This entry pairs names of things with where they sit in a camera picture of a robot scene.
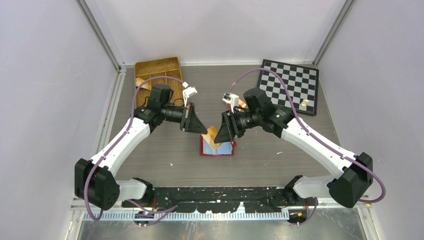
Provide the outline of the red leather card holder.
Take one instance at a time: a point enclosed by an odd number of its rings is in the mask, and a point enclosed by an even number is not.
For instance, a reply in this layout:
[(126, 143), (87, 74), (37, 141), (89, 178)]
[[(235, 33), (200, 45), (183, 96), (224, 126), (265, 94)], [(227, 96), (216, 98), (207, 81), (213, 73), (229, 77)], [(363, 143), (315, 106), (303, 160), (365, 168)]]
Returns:
[(205, 157), (233, 156), (237, 143), (235, 141), (224, 142), (216, 149), (213, 149), (203, 138), (199, 137), (199, 155)]

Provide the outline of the yellow credit card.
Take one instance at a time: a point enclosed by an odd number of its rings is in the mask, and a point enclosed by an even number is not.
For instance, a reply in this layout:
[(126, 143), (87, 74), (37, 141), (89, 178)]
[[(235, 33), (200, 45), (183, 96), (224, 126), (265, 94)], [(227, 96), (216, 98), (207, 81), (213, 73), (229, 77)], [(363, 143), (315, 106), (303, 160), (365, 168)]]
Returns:
[(216, 150), (218, 147), (221, 146), (222, 143), (215, 143), (215, 138), (218, 134), (218, 130), (214, 126), (210, 126), (207, 129), (207, 133), (203, 134), (202, 137), (205, 140), (205, 142), (213, 149)]

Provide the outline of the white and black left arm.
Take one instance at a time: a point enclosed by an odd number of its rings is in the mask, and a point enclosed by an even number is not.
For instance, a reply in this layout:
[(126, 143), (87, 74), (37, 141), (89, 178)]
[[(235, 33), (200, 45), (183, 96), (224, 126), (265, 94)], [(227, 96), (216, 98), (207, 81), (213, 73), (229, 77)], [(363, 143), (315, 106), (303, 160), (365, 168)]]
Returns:
[(193, 86), (183, 83), (183, 105), (171, 103), (173, 90), (166, 84), (155, 84), (147, 104), (137, 107), (121, 131), (89, 160), (81, 158), (74, 166), (75, 196), (101, 210), (109, 210), (116, 202), (134, 200), (141, 207), (153, 202), (152, 184), (134, 177), (116, 180), (115, 176), (135, 147), (164, 121), (177, 123), (181, 131), (206, 134), (207, 128), (195, 113), (188, 98), (195, 95)]

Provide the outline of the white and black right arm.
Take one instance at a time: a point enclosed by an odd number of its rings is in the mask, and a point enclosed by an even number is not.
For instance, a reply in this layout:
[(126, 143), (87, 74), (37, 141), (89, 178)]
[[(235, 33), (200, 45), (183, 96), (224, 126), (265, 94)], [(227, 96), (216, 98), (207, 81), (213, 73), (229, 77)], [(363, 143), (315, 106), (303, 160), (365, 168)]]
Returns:
[(264, 90), (251, 88), (244, 93), (246, 107), (239, 106), (239, 96), (225, 93), (222, 100), (229, 110), (221, 114), (221, 126), (214, 143), (241, 138), (247, 129), (261, 127), (265, 132), (294, 144), (320, 163), (330, 174), (319, 177), (295, 176), (284, 188), (291, 205), (304, 199), (332, 198), (346, 208), (353, 208), (373, 183), (373, 160), (365, 152), (356, 155), (310, 128), (293, 110), (272, 103)]

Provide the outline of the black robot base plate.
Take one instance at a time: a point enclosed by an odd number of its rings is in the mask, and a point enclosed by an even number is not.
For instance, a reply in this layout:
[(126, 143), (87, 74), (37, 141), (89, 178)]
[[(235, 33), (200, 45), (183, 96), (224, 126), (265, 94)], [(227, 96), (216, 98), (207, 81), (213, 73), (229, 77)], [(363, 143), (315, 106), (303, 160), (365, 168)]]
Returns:
[(201, 214), (234, 213), (244, 208), (246, 213), (277, 213), (286, 207), (314, 207), (313, 197), (300, 198), (283, 187), (156, 187), (141, 199), (134, 200), (142, 207), (167, 210), (176, 206), (177, 213)]

